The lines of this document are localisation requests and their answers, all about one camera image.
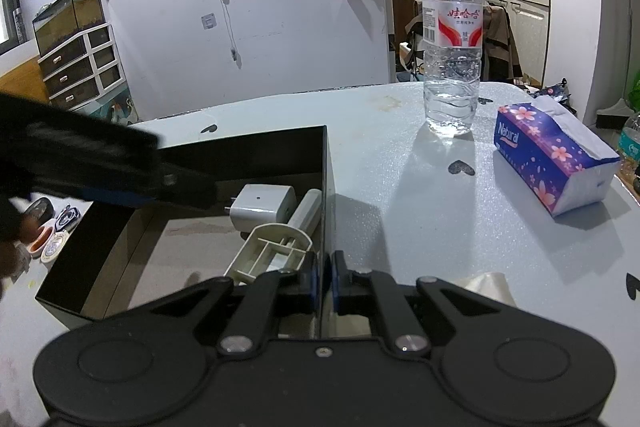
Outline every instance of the round pad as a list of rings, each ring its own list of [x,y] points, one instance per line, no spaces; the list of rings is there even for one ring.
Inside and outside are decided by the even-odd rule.
[[[601,344],[531,315],[500,315],[468,320],[442,359],[448,384],[474,412],[501,423],[552,423],[604,402],[615,369]]]
[[[91,423],[147,423],[190,395],[206,371],[202,346],[180,319],[132,315],[47,345],[33,367],[44,402]]]

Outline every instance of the table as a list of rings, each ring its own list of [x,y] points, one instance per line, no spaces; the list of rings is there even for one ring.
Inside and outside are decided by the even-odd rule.
[[[350,267],[388,271],[401,283],[504,272],[518,306],[587,331],[611,350],[618,377],[602,418],[637,425],[640,302],[629,298],[625,280],[627,273],[640,277],[640,207],[615,179],[604,203],[553,220],[493,145],[498,106],[528,95],[493,83],[481,84],[480,94],[494,101],[479,106],[472,135],[456,139],[430,133],[417,82],[283,94],[138,127],[174,146],[325,124],[334,247]],[[205,130],[214,124],[216,131]],[[476,176],[450,174],[455,160]],[[31,381],[33,359],[63,332],[33,299],[42,270],[32,264],[0,301],[0,399],[25,427],[45,418]]]

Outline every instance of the white charger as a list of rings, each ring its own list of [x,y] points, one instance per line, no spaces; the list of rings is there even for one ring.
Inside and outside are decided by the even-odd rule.
[[[238,232],[251,233],[258,225],[286,223],[296,209],[296,193],[287,185],[245,185],[225,208]]]

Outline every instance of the blue tissue packaging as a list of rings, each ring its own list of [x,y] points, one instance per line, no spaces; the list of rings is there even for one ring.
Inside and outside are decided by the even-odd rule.
[[[494,143],[552,216],[602,201],[618,154],[549,96],[498,110]]]

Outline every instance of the metal screw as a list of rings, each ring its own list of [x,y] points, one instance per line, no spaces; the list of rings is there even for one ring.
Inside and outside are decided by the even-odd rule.
[[[334,353],[334,350],[331,347],[318,347],[316,349],[316,356],[321,359],[327,359]]]
[[[178,178],[175,176],[175,174],[165,174],[164,175],[164,184],[167,187],[173,187],[175,185],[175,182],[178,181]]]
[[[396,338],[396,347],[400,351],[414,353],[429,346],[429,341],[420,335],[401,335]]]
[[[252,348],[254,343],[244,335],[232,335],[220,341],[220,347],[228,353],[244,353]]]

